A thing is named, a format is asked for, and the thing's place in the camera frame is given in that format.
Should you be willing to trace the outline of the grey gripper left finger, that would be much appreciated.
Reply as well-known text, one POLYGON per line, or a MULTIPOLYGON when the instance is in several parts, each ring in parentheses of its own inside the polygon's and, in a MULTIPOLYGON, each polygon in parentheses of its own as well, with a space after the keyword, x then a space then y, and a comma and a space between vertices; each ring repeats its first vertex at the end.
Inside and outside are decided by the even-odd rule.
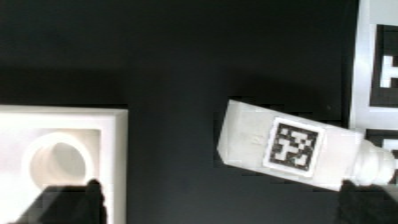
POLYGON ((16 220, 16 224, 106 224, 101 183, 48 186, 16 220))

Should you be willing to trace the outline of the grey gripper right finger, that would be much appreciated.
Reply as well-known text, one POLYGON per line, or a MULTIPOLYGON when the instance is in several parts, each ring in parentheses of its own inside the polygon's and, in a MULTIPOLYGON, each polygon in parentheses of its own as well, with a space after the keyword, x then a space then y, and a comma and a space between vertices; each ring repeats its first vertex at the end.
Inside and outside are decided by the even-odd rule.
POLYGON ((380 186, 343 182, 336 224, 398 224, 398 201, 380 186))

